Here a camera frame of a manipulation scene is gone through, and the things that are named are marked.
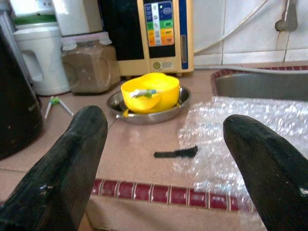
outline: faucet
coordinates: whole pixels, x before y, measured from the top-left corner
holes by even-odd
[[[296,15],[296,0],[285,0],[282,19],[276,22],[277,31],[295,31],[298,27]]]

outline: metal tray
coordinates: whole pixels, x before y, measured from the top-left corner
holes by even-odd
[[[120,91],[113,94],[107,100],[107,106],[115,113],[116,117],[132,124],[157,124],[162,123],[176,117],[190,101],[191,92],[188,88],[181,86],[179,96],[179,106],[173,107],[169,110],[151,113],[151,114],[136,114],[133,112],[128,113],[128,117],[122,116],[123,112],[127,109],[123,96]]]

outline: red tile border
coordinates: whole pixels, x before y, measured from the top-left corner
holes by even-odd
[[[170,204],[187,205],[188,204],[188,189],[171,187]]]
[[[133,199],[134,183],[131,182],[119,182],[117,197],[125,199]]]
[[[151,201],[168,203],[169,187],[163,185],[154,185],[152,189]]]
[[[189,206],[206,207],[206,193],[195,192],[193,189],[189,189]]]
[[[115,197],[117,185],[118,181],[116,180],[104,180],[103,185],[101,186],[102,190],[100,195]]]
[[[96,179],[92,194],[166,205],[220,209],[229,212],[239,210],[256,212],[250,200],[241,201],[239,205],[239,200],[236,197],[211,192],[195,192],[194,189],[186,187]]]
[[[228,200],[226,195],[209,194],[209,208],[218,208],[227,210]]]
[[[266,70],[281,70],[281,71],[300,71],[300,70],[308,70],[308,65],[303,65],[303,66],[279,66],[279,67],[263,67],[260,69],[266,69]],[[212,93],[214,96],[217,96],[217,87],[216,87],[216,82],[215,79],[224,75],[229,75],[229,74],[235,74],[235,73],[248,73],[245,71],[235,71],[235,70],[229,70],[229,69],[223,69],[216,71],[211,74],[211,86],[212,86]]]
[[[136,185],[134,200],[150,201],[151,185],[150,184],[138,184]]]

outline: kitchen sink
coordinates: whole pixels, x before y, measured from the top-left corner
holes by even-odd
[[[234,73],[215,77],[218,96],[308,101],[308,75]]]

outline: yellow bowl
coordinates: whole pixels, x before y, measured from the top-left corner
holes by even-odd
[[[157,90],[159,93],[151,98],[141,96],[132,98],[134,90]],[[121,86],[127,108],[135,113],[148,114],[168,110],[174,107],[179,99],[180,81],[163,73],[149,73],[127,81]]]

